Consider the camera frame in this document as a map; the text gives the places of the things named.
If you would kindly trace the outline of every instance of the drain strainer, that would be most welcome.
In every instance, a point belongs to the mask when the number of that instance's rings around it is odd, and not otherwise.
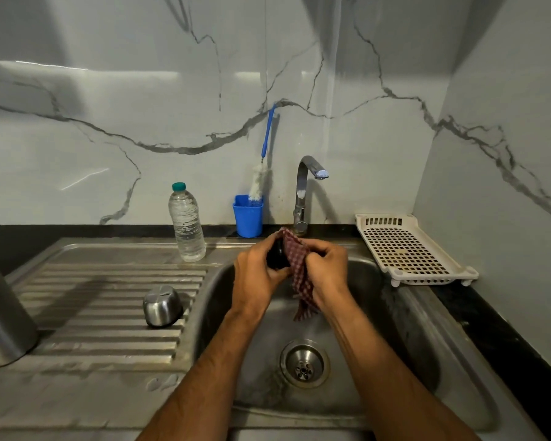
[[[279,367],[292,385],[314,388],[328,377],[327,353],[315,341],[291,341],[279,356]]]

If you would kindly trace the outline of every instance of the forearm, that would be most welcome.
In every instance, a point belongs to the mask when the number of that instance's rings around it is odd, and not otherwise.
[[[437,400],[374,329],[348,290],[325,315],[350,366],[365,412],[380,441],[477,440]]]
[[[204,353],[137,441],[226,439],[237,377],[257,323],[229,311]]]

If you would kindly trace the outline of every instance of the drying tray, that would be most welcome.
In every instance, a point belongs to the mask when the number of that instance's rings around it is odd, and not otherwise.
[[[471,266],[463,267],[418,227],[413,215],[357,214],[355,223],[367,247],[392,286],[446,285],[455,280],[469,286],[479,277]]]

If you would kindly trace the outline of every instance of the teal bottle cap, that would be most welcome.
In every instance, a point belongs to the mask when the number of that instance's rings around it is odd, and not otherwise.
[[[171,185],[171,188],[174,192],[181,192],[186,189],[186,183],[185,182],[175,182]]]

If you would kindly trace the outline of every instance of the red checkered cloth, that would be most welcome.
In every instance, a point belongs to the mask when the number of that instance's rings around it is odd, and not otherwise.
[[[300,299],[294,320],[300,321],[318,313],[318,306],[313,300],[314,285],[309,280],[309,273],[306,270],[306,256],[310,253],[310,248],[302,243],[291,230],[281,228],[281,233],[284,239],[284,253],[292,269],[294,298]]]

